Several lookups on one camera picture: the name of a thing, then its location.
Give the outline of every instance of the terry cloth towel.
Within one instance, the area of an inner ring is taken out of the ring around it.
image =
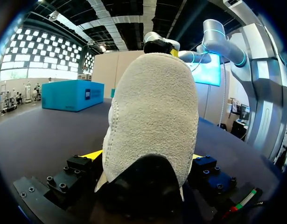
[[[184,184],[196,142],[198,103],[182,60],[162,53],[138,57],[118,83],[108,119],[103,169],[109,182],[140,157],[159,154]]]

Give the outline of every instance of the monitor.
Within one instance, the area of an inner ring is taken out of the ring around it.
[[[250,107],[247,105],[241,104],[240,119],[249,120],[249,114],[250,114]]]
[[[207,64],[201,63],[198,67],[197,67],[198,63],[187,63],[187,65],[191,69],[193,78],[196,83],[220,86],[220,79],[221,79],[220,56],[211,53],[209,53],[209,55],[211,57],[210,63]]]

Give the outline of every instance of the gray floor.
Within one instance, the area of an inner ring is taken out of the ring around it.
[[[41,105],[42,105],[41,101],[31,102],[31,103],[23,104],[23,105],[18,105],[18,108],[16,110],[13,110],[13,111],[10,111],[7,113],[0,113],[0,123],[5,121],[5,120],[8,120],[9,118],[15,117],[15,116],[23,114],[27,111],[31,111],[35,108],[38,108]]]

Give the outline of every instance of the teal booth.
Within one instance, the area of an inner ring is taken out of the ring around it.
[[[104,101],[104,84],[69,80],[42,85],[42,108],[78,112]]]

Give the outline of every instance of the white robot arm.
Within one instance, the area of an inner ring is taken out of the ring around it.
[[[179,51],[179,42],[163,38],[155,32],[149,32],[144,37],[144,51],[145,53],[151,53],[160,50],[162,53],[169,53],[170,49],[167,49],[167,47],[170,46],[179,51],[177,56],[186,63],[209,63],[211,62],[210,56],[204,54],[214,53],[226,57],[237,67],[243,67],[246,64],[246,53],[226,39],[224,27],[220,22],[212,19],[205,20],[203,22],[203,33],[202,44],[197,47],[197,52],[194,52]]]

